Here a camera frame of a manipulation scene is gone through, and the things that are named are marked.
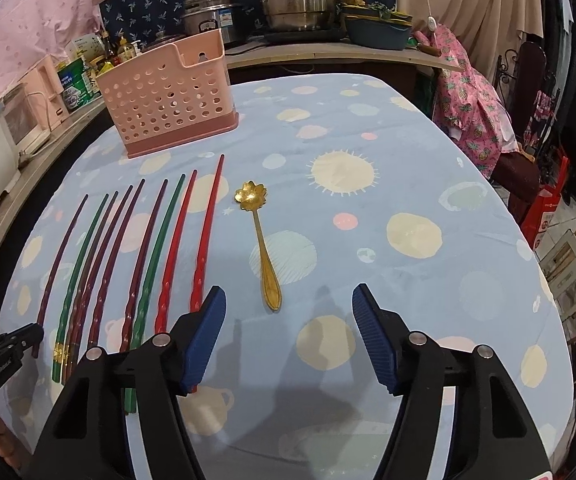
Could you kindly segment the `small steel lidded pot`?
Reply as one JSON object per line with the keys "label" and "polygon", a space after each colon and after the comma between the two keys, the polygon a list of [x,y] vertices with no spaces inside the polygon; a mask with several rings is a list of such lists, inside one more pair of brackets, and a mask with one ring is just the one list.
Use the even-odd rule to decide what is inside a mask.
{"label": "small steel lidded pot", "polygon": [[172,44],[172,42],[180,40],[180,39],[184,39],[184,38],[185,38],[184,34],[160,36],[160,37],[157,37],[154,41],[151,41],[151,42],[148,42],[148,44],[145,44],[142,47],[142,51],[147,52],[147,51],[152,50],[154,48],[164,46],[165,44]]}

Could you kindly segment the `blue bowl with items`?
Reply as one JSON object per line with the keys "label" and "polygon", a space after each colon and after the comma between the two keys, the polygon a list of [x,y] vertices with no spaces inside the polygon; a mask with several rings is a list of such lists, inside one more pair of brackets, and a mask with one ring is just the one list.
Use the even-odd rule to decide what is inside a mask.
{"label": "blue bowl with items", "polygon": [[341,17],[352,44],[402,51],[407,45],[413,18],[382,4],[344,4]]}

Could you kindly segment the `maroon chopstick gold band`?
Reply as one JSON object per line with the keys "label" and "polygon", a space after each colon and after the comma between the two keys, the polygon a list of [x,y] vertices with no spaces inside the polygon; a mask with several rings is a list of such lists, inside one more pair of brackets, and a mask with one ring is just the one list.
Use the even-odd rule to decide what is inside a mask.
{"label": "maroon chopstick gold band", "polygon": [[162,185],[159,188],[157,198],[154,201],[154,206],[152,206],[148,223],[146,225],[146,229],[143,234],[142,242],[140,243],[139,246],[139,252],[135,261],[135,266],[131,278],[130,289],[128,290],[128,302],[126,303],[124,310],[124,321],[121,332],[122,339],[120,344],[121,352],[128,351],[128,348],[130,348],[133,333],[134,318],[136,313],[137,297],[139,294],[140,284],[142,284],[142,276],[144,272],[146,255],[152,237],[152,231],[154,230],[154,222],[156,222],[159,209],[163,200],[163,196],[164,193],[166,192],[167,187],[168,187],[168,180],[164,179]]}

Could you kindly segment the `dark maroon chopstick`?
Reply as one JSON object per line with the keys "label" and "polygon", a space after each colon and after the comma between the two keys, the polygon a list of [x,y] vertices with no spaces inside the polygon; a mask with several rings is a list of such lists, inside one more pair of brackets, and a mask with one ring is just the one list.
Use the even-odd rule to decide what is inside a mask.
{"label": "dark maroon chopstick", "polygon": [[80,248],[78,237],[85,232],[85,221],[89,213],[90,194],[84,193],[74,205],[71,216],[64,217],[67,223],[64,224],[64,229],[59,231],[54,258],[46,271],[46,277],[40,279],[42,296],[36,320],[43,326],[45,335],[33,355],[37,359],[42,358],[47,365],[53,362],[62,302]]}

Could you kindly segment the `steel rice cooker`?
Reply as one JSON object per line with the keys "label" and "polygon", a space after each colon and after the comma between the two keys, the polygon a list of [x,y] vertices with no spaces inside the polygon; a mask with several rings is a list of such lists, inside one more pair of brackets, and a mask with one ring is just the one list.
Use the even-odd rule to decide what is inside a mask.
{"label": "steel rice cooker", "polygon": [[188,36],[219,29],[226,47],[242,44],[247,33],[239,0],[185,0],[182,24]]}

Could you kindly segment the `yellow oil bottle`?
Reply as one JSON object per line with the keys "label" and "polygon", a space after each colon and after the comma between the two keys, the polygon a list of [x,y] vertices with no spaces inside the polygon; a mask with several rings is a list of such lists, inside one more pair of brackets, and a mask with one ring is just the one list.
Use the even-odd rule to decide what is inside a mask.
{"label": "yellow oil bottle", "polygon": [[134,46],[125,37],[120,38],[117,57],[121,63],[136,57]]}

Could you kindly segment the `pink perforated utensil holder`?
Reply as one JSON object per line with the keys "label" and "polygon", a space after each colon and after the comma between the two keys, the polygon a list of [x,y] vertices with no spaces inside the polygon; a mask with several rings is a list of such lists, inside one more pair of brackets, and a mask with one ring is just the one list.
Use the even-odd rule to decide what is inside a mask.
{"label": "pink perforated utensil holder", "polygon": [[219,29],[151,49],[101,74],[97,85],[129,158],[238,126]]}

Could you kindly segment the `gold flower spoon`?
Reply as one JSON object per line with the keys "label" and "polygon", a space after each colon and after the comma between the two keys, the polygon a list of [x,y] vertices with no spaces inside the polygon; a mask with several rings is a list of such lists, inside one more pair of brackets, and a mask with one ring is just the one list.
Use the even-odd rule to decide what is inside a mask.
{"label": "gold flower spoon", "polygon": [[272,260],[266,248],[259,217],[259,210],[266,203],[266,188],[261,183],[254,183],[253,181],[245,182],[241,185],[241,188],[238,188],[235,192],[234,200],[238,203],[241,210],[248,211],[252,214],[260,256],[262,297],[271,311],[278,312],[282,307],[282,290],[280,289]]}

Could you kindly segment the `blue patterned tablecloth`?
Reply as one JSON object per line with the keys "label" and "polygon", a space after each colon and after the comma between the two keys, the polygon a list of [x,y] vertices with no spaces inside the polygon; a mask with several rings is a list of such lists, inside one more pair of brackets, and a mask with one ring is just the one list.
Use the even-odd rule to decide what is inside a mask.
{"label": "blue patterned tablecloth", "polygon": [[[311,75],[241,84],[238,127],[130,159],[114,129],[72,166],[34,224],[0,312],[0,332],[33,322],[40,279],[74,205],[90,194],[80,246],[99,203],[144,179],[102,314],[99,342],[121,343],[134,264],[154,201],[168,187],[157,232],[181,174],[197,177],[185,219],[170,318],[189,307],[204,212],[225,155],[206,282],[227,312],[203,381],[180,408],[210,479],[369,479],[399,400],[375,377],[351,311],[366,284],[378,304],[442,346],[488,344],[553,452],[572,411],[573,380],[553,296],[505,204],[470,160],[382,81]],[[262,297],[252,214],[234,196],[266,188],[259,210],[282,290]],[[0,416],[33,448],[60,393],[52,364],[27,356],[0,390]]]}

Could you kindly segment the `brown chopstick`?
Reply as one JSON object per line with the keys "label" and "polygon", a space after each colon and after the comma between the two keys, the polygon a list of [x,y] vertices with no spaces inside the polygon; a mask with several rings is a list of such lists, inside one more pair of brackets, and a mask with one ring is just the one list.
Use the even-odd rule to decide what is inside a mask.
{"label": "brown chopstick", "polygon": [[112,194],[112,196],[108,200],[105,212],[102,214],[102,216],[96,223],[96,231],[94,237],[92,238],[92,241],[90,242],[90,246],[88,246],[88,253],[86,256],[86,260],[80,272],[80,282],[74,298],[74,306],[71,312],[71,318],[67,330],[66,342],[64,343],[64,352],[62,352],[62,359],[59,373],[59,382],[61,383],[61,385],[64,385],[68,380],[68,362],[69,362],[70,346],[72,343],[76,323],[78,322],[80,316],[84,294],[87,288],[88,276],[90,275],[90,268],[93,265],[95,255],[97,252],[97,246],[100,240],[102,239],[102,233],[104,232],[105,224],[108,220],[113,204],[117,200],[117,196],[118,192],[114,192]]}

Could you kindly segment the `green chopstick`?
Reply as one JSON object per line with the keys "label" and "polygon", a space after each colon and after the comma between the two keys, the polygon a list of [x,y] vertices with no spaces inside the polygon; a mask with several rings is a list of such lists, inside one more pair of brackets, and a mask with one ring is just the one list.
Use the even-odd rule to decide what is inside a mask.
{"label": "green chopstick", "polygon": [[156,277],[163,244],[166,240],[166,234],[168,234],[171,219],[175,207],[178,203],[178,199],[180,198],[185,179],[186,174],[181,174],[181,177],[177,180],[176,187],[174,188],[174,192],[169,201],[168,208],[166,208],[166,213],[164,214],[163,220],[161,222],[156,241],[154,242],[154,249],[151,252],[146,276],[143,282],[142,294],[140,295],[139,302],[137,304],[136,319],[133,325],[133,333],[130,344],[131,350],[138,348],[143,342],[146,317],[150,305],[152,290],[154,289],[154,278]]}
{"label": "green chopstick", "polygon": [[60,312],[54,345],[52,372],[50,373],[50,378],[52,378],[52,381],[56,382],[56,384],[60,382],[61,378],[61,364],[62,359],[64,358],[64,342],[66,341],[67,328],[69,325],[71,307],[73,306],[75,289],[79,283],[80,272],[82,269],[84,258],[86,257],[88,251],[88,245],[90,244],[90,240],[95,234],[97,223],[100,219],[100,216],[102,215],[102,212],[105,209],[107,200],[108,195],[105,195],[102,201],[99,203],[97,210],[94,214],[94,217],[90,222],[90,225],[88,226],[88,229],[85,233],[85,237],[83,238],[78,256],[76,257],[75,264],[73,266],[70,275],[70,280],[68,283],[66,294],[64,295],[64,304],[62,305]]}

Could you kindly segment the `pink floral cloth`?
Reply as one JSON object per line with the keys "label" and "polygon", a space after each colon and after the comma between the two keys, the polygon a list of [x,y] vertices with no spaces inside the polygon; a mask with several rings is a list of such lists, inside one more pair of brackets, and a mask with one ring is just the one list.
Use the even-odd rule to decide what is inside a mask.
{"label": "pink floral cloth", "polygon": [[471,65],[467,51],[446,26],[437,26],[431,44],[440,50],[441,58],[460,67],[439,77],[433,121],[489,179],[501,154],[518,150],[508,113],[492,84]]}

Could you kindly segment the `green white milk can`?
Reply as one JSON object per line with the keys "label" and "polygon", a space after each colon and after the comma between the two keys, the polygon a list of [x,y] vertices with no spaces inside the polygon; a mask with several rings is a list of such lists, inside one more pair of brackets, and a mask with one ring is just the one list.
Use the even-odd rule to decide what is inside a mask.
{"label": "green white milk can", "polygon": [[90,79],[88,68],[82,58],[62,64],[57,70],[61,83],[61,99],[69,113],[75,112],[98,97],[98,89]]}

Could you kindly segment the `red chopstick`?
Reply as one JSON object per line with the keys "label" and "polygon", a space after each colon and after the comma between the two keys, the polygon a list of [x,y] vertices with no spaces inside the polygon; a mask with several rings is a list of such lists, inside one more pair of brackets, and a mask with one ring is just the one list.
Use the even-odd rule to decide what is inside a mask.
{"label": "red chopstick", "polygon": [[206,276],[211,229],[212,229],[216,199],[218,198],[218,188],[220,187],[222,177],[224,159],[225,159],[224,154],[221,154],[220,157],[218,158],[218,164],[216,165],[215,168],[207,209],[206,213],[204,214],[203,225],[197,252],[196,268],[194,278],[192,279],[192,293],[190,294],[189,299],[189,311],[192,313],[199,311],[203,300],[203,285],[204,285],[204,277]]}
{"label": "red chopstick", "polygon": [[180,248],[182,234],[184,229],[184,223],[186,219],[186,214],[189,207],[190,198],[192,197],[192,189],[197,177],[197,170],[192,170],[190,174],[190,179],[188,185],[186,186],[186,191],[183,196],[181,209],[178,212],[171,244],[169,247],[168,255],[166,256],[166,266],[164,267],[162,285],[160,290],[160,295],[158,298],[158,311],[156,319],[154,320],[154,332],[156,334],[165,333],[168,327],[168,314],[171,301],[171,292],[174,282],[176,259],[178,254],[178,248]]}

